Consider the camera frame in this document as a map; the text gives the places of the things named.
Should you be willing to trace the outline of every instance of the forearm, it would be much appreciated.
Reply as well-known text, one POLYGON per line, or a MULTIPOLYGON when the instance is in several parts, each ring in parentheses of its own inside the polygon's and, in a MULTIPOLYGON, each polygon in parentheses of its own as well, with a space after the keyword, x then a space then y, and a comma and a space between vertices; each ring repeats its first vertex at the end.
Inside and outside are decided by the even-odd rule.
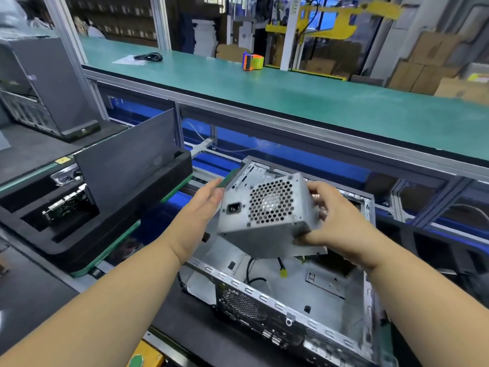
POLYGON ((100 278, 5 353, 0 365, 125 366, 180 268, 164 240, 100 278))
POLYGON ((421 364, 487 363, 489 310, 392 241, 384 254, 382 264, 370 272, 370 281, 421 364))

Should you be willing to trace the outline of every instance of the green button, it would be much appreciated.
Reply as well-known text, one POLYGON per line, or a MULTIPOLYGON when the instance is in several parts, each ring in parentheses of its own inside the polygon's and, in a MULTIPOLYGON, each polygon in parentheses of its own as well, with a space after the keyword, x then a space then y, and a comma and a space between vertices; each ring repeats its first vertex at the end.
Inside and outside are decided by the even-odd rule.
POLYGON ((136 354, 129 361, 129 367, 142 367, 144 363, 143 356, 141 354, 136 354))

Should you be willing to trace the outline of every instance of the open computer chassis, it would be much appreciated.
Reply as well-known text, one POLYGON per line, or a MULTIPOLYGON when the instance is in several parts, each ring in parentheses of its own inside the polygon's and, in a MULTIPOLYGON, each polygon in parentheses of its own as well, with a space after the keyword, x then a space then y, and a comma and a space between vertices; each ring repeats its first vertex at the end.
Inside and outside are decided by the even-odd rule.
MULTIPOLYGON (((277 175, 276 177, 282 177, 296 172, 251 157, 245 159, 242 164, 244 166, 230 181, 227 190, 238 188, 244 182, 251 182, 250 185, 256 185, 258 184, 257 181, 266 173, 273 173, 277 175)), ((311 175, 302 175, 307 180, 321 180, 311 175)), ((365 218, 375 224, 374 198, 372 195, 332 182, 329 183, 337 187, 344 197, 356 203, 365 218)), ((213 228, 209 228, 210 225, 211 223, 207 232, 212 236, 215 232, 213 232, 213 228)), ((286 306, 266 293, 245 284, 244 279, 238 280, 235 275, 236 268, 234 271, 229 271, 233 268, 227 267, 227 264, 225 267, 216 268, 217 265, 211 266, 197 256, 199 256, 198 253, 194 253, 194 256, 186 262, 186 266, 179 273, 181 289, 199 297, 218 312, 223 312, 235 323, 252 329, 265 339, 269 339, 274 345, 287 349, 317 366, 387 365, 382 362, 378 337, 380 306, 377 305, 367 274, 363 271, 358 269, 360 276, 358 281, 363 282, 363 309, 359 304, 359 311, 363 312, 363 325, 360 325, 359 337, 352 339, 321 324, 309 314, 286 306), (211 282, 209 286, 201 286, 198 289, 202 293, 202 288, 205 287, 208 289, 206 290, 207 295, 198 296, 194 293, 195 290, 187 286, 189 272, 197 272, 211 282)), ((225 253, 221 250, 218 256, 225 256, 225 253)), ((247 258, 249 256, 241 252, 241 262, 238 262, 236 267, 239 265, 242 267, 243 263, 246 266, 247 258)), ((199 276, 201 281, 205 280, 202 276, 199 276)), ((361 302, 361 298, 362 295, 360 294, 358 303, 361 302)))

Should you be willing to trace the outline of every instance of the green workbench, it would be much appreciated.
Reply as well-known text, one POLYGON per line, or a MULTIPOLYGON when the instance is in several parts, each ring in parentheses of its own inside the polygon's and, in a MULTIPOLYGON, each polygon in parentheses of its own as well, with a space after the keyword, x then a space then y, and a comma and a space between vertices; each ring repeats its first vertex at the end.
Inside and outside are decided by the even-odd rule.
POLYGON ((163 62, 113 64, 155 48, 82 38, 89 66, 239 105, 320 121, 389 139, 489 160, 489 107, 176 51, 163 62))

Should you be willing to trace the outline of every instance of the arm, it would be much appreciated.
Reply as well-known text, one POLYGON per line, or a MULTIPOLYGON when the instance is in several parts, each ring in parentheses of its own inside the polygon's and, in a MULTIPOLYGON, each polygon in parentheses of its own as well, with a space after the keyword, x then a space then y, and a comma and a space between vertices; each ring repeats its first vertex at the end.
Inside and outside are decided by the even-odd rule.
POLYGON ((223 191, 201 188, 163 234, 52 315, 0 357, 0 367, 122 367, 192 255, 223 191))
POLYGON ((423 366, 486 365, 489 310, 384 236, 336 188, 323 182, 308 186, 328 214, 321 229, 296 243, 328 246, 361 265, 423 366))

